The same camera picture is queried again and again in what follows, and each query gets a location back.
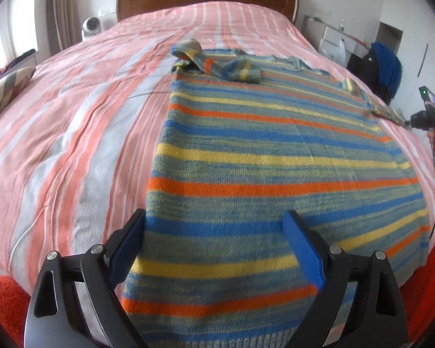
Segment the striped knit sweater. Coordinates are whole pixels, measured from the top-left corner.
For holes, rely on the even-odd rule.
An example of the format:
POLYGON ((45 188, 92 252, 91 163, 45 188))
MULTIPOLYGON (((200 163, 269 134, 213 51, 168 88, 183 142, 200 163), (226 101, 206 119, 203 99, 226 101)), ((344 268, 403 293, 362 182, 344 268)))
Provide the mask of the striped knit sweater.
POLYGON ((122 300, 148 346, 284 346, 316 295, 284 236, 286 211, 352 254, 384 251, 399 283, 426 263, 423 190, 352 80, 196 40, 171 53, 122 300))

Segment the black chair with clothes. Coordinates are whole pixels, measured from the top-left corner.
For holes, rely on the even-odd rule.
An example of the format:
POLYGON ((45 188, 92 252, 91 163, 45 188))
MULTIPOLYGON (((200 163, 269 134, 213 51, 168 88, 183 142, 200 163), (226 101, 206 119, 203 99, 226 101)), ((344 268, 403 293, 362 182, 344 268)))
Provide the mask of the black chair with clothes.
POLYGON ((378 64, 375 53, 369 50, 366 55, 359 57, 356 54, 351 54, 347 61, 347 70, 355 75, 362 83, 367 85, 370 91, 378 96, 386 105, 391 104, 391 96, 383 87, 378 86, 378 64))

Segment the orange fleece trousers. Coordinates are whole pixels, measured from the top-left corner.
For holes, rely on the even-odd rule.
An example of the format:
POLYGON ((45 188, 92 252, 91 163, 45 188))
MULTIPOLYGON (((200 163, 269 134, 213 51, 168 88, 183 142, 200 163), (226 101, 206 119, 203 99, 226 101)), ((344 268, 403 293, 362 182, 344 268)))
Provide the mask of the orange fleece trousers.
MULTIPOLYGON (((409 337, 418 342, 435 323, 435 247, 427 264, 400 288, 409 337)), ((30 296, 9 276, 0 275, 0 325, 18 347, 23 346, 30 296)))

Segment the blue garment on chair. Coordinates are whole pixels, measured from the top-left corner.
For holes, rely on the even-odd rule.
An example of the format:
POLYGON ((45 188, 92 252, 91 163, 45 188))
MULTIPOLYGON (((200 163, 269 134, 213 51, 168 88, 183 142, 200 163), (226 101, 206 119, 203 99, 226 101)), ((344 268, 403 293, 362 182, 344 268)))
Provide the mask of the blue garment on chair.
POLYGON ((381 42, 373 42, 371 48, 378 64, 377 85, 383 86, 393 99, 402 80, 402 63, 394 51, 381 42))

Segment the white wardrobe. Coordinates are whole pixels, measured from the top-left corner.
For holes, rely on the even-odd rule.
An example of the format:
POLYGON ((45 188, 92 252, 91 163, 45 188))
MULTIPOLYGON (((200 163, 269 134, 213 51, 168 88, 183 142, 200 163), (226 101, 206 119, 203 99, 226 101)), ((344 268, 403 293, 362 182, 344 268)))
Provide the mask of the white wardrobe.
POLYGON ((402 82, 391 106, 409 117, 424 108, 421 86, 435 94, 435 13, 426 0, 383 0, 380 20, 402 31, 402 82))

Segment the white side table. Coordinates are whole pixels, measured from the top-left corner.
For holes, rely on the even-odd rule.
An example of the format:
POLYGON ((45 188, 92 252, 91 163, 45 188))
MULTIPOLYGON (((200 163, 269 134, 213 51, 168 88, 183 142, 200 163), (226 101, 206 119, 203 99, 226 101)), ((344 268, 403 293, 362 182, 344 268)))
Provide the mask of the white side table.
POLYGON ((305 16, 302 34, 320 55, 344 68, 352 55, 363 58, 370 50, 369 45, 316 17, 305 16))

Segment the pink striped bed cover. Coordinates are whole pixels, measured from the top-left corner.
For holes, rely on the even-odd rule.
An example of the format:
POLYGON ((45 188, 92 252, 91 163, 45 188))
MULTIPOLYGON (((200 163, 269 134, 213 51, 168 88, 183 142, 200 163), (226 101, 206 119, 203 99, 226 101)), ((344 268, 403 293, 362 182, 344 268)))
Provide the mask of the pink striped bed cover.
POLYGON ((40 64, 0 114, 0 268, 29 292, 45 256, 81 253, 146 210, 148 182, 170 103, 172 48, 296 57, 372 101, 371 114, 416 173, 435 247, 435 168, 418 136, 376 115, 369 88, 317 53, 282 14, 205 2, 125 19, 40 64))

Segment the striped zigzag pillow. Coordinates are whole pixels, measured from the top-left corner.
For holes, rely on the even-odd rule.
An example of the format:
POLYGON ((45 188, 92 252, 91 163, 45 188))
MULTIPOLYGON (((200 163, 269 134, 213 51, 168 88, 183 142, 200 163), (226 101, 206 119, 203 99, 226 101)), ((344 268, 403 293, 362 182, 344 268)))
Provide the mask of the striped zigzag pillow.
POLYGON ((26 88, 35 71, 35 67, 20 68, 0 79, 0 114, 26 88))

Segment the white window cabinet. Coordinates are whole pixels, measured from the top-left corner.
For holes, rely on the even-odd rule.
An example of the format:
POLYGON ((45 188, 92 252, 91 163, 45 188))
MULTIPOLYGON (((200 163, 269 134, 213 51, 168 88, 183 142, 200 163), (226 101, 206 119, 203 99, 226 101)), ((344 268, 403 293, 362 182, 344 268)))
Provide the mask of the white window cabinet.
POLYGON ((11 63, 7 64, 4 68, 0 68, 0 79, 21 68, 36 67, 36 55, 37 51, 35 49, 28 50, 13 61, 11 61, 11 63))

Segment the beige curtain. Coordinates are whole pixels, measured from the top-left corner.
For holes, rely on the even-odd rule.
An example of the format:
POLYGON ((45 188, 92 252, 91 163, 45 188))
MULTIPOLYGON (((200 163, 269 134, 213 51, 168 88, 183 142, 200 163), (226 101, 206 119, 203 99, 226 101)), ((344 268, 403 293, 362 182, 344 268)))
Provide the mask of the beige curtain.
POLYGON ((81 41, 77 0, 46 0, 46 15, 51 55, 81 41))

